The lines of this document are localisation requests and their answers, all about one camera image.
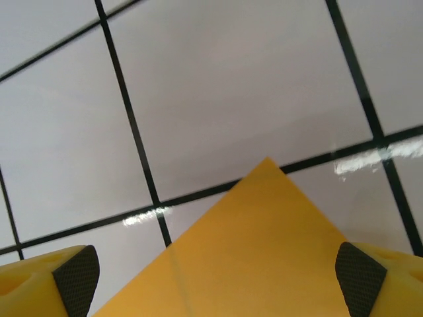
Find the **dark rubber pad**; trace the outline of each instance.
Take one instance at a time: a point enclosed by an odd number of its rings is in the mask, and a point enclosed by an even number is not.
[[[351,317],[369,317],[387,270],[349,242],[339,247],[336,278]]]
[[[52,273],[69,317],[85,317],[100,275],[94,246],[86,246]]]

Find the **tile floor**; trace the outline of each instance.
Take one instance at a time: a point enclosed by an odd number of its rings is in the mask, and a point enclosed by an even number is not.
[[[418,1],[102,6],[0,12],[0,265],[94,244],[93,313],[266,156],[349,239],[423,255]]]

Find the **floor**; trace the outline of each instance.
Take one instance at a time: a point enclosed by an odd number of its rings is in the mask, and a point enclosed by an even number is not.
[[[267,156],[350,240],[423,256],[422,16],[417,0],[10,1],[0,265],[95,245],[93,313]]]

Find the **black grout line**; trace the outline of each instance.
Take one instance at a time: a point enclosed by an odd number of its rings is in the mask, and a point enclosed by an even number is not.
[[[352,79],[356,86],[357,93],[360,97],[367,122],[369,123],[370,130],[373,134],[373,139],[381,146],[386,146],[387,144],[381,123],[377,117],[373,100],[371,99],[369,89],[365,83],[364,75],[360,68],[360,64],[358,63],[356,53],[354,52],[354,48],[350,36],[348,35],[338,3],[336,0],[326,0],[326,4],[335,27],[336,34],[338,35],[342,51],[344,52],[348,68],[350,69]],[[383,168],[387,175],[388,183],[395,198],[395,203],[397,204],[401,219],[403,220],[403,225],[412,250],[415,255],[423,256],[422,240],[419,236],[416,223],[414,222],[410,206],[405,196],[404,188],[399,179],[393,160],[385,160],[383,162]]]
[[[122,93],[122,99],[124,100],[126,114],[128,116],[128,120],[131,126],[132,135],[134,137],[135,145],[137,147],[139,160],[141,161],[141,165],[144,171],[145,181],[147,182],[148,190],[151,196],[151,201],[153,205],[158,207],[160,206],[161,202],[159,196],[157,195],[157,189],[154,184],[153,175],[151,174],[150,165],[147,160],[147,155],[145,154],[145,148],[143,145],[143,141],[141,140],[141,134],[138,129],[137,120],[135,118],[134,109],[132,108],[130,96],[128,93],[128,88],[126,87],[124,74],[122,72],[122,68],[120,67],[120,62],[118,59],[118,53],[116,52],[116,48],[113,43],[112,33],[110,32],[110,28],[107,23],[107,16],[104,12],[101,0],[95,0],[95,5],[97,7],[98,16],[100,17],[100,24],[102,26],[104,37],[106,38],[106,43],[108,47],[108,51],[110,53],[110,58],[112,59],[113,68],[116,73],[116,78],[118,80],[120,92]],[[163,240],[165,241],[165,245],[170,246],[172,243],[171,236],[169,234],[169,230],[166,225],[166,220],[162,214],[157,215],[157,220],[159,222],[160,230],[163,235]]]
[[[126,9],[132,7],[133,5],[140,3],[144,0],[134,0],[134,1],[128,1],[127,3],[124,3],[123,5],[120,5],[119,7],[114,8],[111,12],[107,14],[107,18],[115,17],[116,15],[119,15],[121,12],[125,11]],[[64,37],[60,41],[57,41],[55,44],[49,46],[45,50],[42,50],[41,52],[37,53],[36,55],[28,58],[27,60],[23,61],[19,65],[13,67],[12,69],[4,72],[3,74],[0,74],[0,83],[3,81],[11,78],[12,76],[16,75],[17,73],[20,73],[27,67],[30,67],[32,64],[35,64],[36,62],[40,61],[44,57],[50,55],[51,53],[54,53],[58,49],[64,47],[65,45],[71,43],[72,41],[78,39],[85,33],[91,31],[92,29],[96,28],[100,25],[100,21],[92,21],[85,26],[82,26],[80,29],[76,30],[75,32],[69,34],[68,36]]]
[[[3,192],[3,197],[5,199],[7,214],[9,216],[9,220],[10,220],[11,227],[12,227],[13,238],[15,239],[15,244],[16,244],[16,247],[17,247],[17,251],[19,253],[19,259],[23,260],[24,254],[22,253],[22,248],[21,248],[21,245],[20,245],[19,237],[18,237],[18,230],[16,229],[15,220],[13,219],[12,206],[11,206],[11,202],[9,200],[9,195],[7,195],[6,183],[5,183],[5,179],[3,177],[3,173],[1,171],[1,167],[0,167],[0,186],[1,186],[1,191]]]
[[[410,139],[412,137],[418,137],[420,135],[423,135],[423,125],[418,126],[418,127],[412,127],[410,129],[407,129],[407,130],[404,130],[404,131],[392,133],[390,135],[387,135],[385,138],[388,139],[388,140],[391,139],[391,140],[395,140],[396,142],[401,142],[401,141],[405,141],[407,139]],[[380,148],[380,147],[377,145],[377,143],[375,141],[363,142],[363,143],[351,145],[349,147],[345,147],[345,148],[336,150],[334,152],[329,152],[329,153],[325,153],[325,154],[322,154],[322,155],[317,155],[315,157],[307,158],[307,159],[301,160],[299,162],[283,165],[280,168],[286,174],[289,174],[289,173],[292,173],[292,172],[304,170],[306,168],[318,166],[318,165],[321,165],[321,164],[324,164],[324,163],[333,162],[333,161],[338,160],[338,159],[343,159],[344,157],[357,155],[357,154],[362,153],[363,151],[369,151],[369,150],[377,149],[377,148]],[[212,186],[210,188],[206,188],[206,189],[199,190],[199,191],[196,191],[196,192],[193,192],[193,193],[190,193],[190,194],[182,195],[180,197],[168,199],[168,200],[163,201],[161,203],[161,207],[177,206],[177,205],[181,205],[183,203],[190,203],[191,201],[196,201],[196,200],[206,198],[206,197],[209,197],[209,196],[212,196],[212,195],[227,192],[234,185],[236,185],[236,183],[239,180],[240,179],[233,180],[233,181],[230,181],[230,182],[226,182],[224,184]],[[115,215],[115,216],[111,216],[111,217],[108,217],[108,218],[93,221],[91,223],[86,223],[84,225],[79,225],[77,227],[73,227],[73,228],[70,228],[70,229],[63,230],[63,231],[48,234],[46,236],[41,236],[41,237],[33,239],[33,240],[21,242],[21,247],[22,248],[29,248],[31,246],[36,246],[36,245],[39,245],[39,244],[43,244],[45,242],[53,241],[53,240],[56,240],[56,239],[59,239],[59,238],[64,238],[66,236],[71,236],[71,235],[81,233],[81,232],[85,232],[85,231],[88,231],[88,230],[97,229],[97,228],[100,228],[100,227],[104,227],[106,225],[112,225],[114,223],[118,223],[119,221],[123,221],[124,219],[126,219],[128,217],[140,215],[140,214],[146,213],[146,212],[154,210],[154,209],[155,209],[155,206],[153,206],[153,205],[150,205],[150,206],[147,206],[147,207],[142,207],[142,208],[137,208],[137,209],[127,211],[125,213],[121,213],[121,214],[118,214],[118,215]],[[9,246],[9,247],[0,249],[0,255],[6,254],[6,253],[9,253],[9,252],[13,252],[13,251],[16,251],[16,250],[17,250],[16,246]]]

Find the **textured black pad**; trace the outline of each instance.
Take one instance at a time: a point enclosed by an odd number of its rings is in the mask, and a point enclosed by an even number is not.
[[[86,246],[52,273],[69,317],[85,317],[100,275],[94,246]]]
[[[351,243],[343,242],[335,272],[351,317],[369,317],[387,270]]]

